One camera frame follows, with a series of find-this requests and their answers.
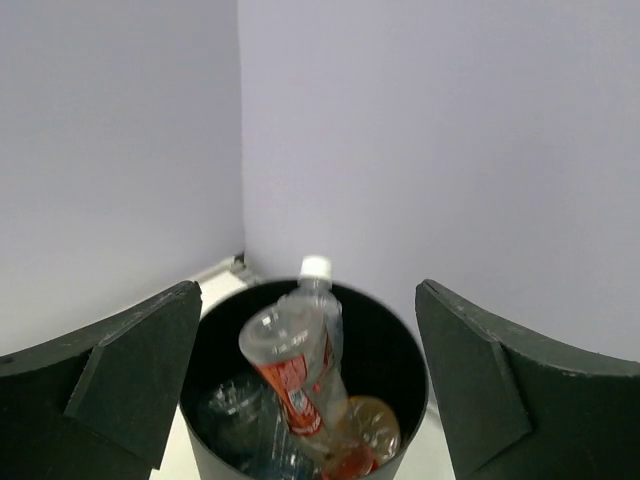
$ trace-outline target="bottle label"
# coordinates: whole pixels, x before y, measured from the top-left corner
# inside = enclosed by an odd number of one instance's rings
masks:
[[[304,355],[258,368],[280,397],[289,430],[305,437],[317,433],[322,428],[322,418],[302,389],[307,379]]]

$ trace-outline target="gray wall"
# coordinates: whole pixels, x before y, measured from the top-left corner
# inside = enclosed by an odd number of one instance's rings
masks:
[[[240,1],[247,250],[640,359],[640,3]]]
[[[0,2],[0,355],[243,248],[232,0]]]

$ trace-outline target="bucket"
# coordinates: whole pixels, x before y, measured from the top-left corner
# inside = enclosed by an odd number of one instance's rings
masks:
[[[297,287],[296,280],[263,283],[242,290],[213,308],[200,322],[180,396],[201,480],[251,480],[209,449],[198,418],[198,402],[210,389],[252,370],[238,347],[245,322]],[[342,377],[349,395],[369,395],[395,412],[402,435],[399,453],[369,480],[392,480],[411,444],[428,400],[422,351],[402,321],[385,306],[352,288],[334,285],[343,307]]]

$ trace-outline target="bottle neck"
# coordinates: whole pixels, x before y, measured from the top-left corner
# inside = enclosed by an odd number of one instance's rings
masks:
[[[331,280],[324,278],[303,277],[298,280],[303,290],[331,290]]]

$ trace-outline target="white bottle cap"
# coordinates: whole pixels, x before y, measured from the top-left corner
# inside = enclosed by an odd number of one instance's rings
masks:
[[[320,255],[309,255],[302,259],[300,277],[320,278],[331,281],[331,260]]]

